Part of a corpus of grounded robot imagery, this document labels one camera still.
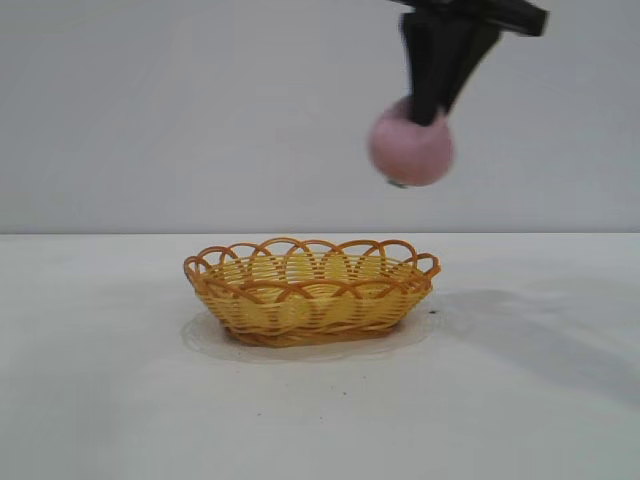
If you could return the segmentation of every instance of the wicker basket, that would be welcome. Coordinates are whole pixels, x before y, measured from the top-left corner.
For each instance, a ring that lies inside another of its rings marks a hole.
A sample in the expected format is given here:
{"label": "wicker basket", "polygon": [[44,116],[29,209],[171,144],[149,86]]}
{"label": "wicker basket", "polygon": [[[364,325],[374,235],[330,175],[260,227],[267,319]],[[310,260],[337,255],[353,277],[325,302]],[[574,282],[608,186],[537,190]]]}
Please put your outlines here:
{"label": "wicker basket", "polygon": [[[390,248],[408,258],[390,258]],[[418,265],[425,259],[426,272]],[[207,248],[186,259],[184,271],[233,337],[290,347],[389,334],[431,292],[440,264],[400,240],[334,245],[274,238]]]}

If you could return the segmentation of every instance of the pink ball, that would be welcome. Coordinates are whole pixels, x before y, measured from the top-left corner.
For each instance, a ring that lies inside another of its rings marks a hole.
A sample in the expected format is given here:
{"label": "pink ball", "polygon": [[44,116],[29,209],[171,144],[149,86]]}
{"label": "pink ball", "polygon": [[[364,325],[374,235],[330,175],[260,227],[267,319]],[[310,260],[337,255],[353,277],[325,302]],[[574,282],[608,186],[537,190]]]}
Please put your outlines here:
{"label": "pink ball", "polygon": [[369,137],[373,165],[389,180],[420,187],[441,179],[453,163],[453,139],[446,116],[423,127],[408,119],[409,97],[385,111]]}

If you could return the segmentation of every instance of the gray backdrop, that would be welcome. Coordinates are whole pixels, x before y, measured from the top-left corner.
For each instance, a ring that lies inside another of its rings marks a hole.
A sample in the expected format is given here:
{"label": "gray backdrop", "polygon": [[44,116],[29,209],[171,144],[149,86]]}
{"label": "gray backdrop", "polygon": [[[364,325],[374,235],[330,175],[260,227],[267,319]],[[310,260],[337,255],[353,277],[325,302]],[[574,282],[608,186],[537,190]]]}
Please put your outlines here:
{"label": "gray backdrop", "polygon": [[442,182],[366,134],[406,91],[386,0],[0,0],[0,232],[640,229],[640,2],[537,0]]}

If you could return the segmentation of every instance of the basket base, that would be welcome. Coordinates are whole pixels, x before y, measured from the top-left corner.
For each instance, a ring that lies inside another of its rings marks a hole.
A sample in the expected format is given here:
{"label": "basket base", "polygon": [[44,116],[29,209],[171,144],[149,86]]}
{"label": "basket base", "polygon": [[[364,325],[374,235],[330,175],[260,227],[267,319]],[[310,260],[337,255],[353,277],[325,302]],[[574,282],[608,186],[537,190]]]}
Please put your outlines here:
{"label": "basket base", "polygon": [[231,338],[246,345],[254,347],[287,348],[382,338],[391,334],[396,327],[397,325],[384,329],[346,330],[338,333],[304,332],[301,334],[300,332],[296,333],[292,331],[278,336],[260,335],[257,333],[237,333],[228,328],[225,328],[225,331]]}

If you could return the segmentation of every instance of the table surface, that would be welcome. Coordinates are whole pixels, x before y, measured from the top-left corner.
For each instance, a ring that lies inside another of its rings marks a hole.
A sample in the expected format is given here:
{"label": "table surface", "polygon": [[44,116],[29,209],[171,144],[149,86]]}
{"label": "table surface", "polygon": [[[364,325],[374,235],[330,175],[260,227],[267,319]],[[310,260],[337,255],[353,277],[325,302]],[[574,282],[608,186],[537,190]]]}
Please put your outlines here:
{"label": "table surface", "polygon": [[239,346],[182,261],[270,237],[0,237],[0,476],[640,478],[640,235],[296,235],[443,271],[386,339]]}

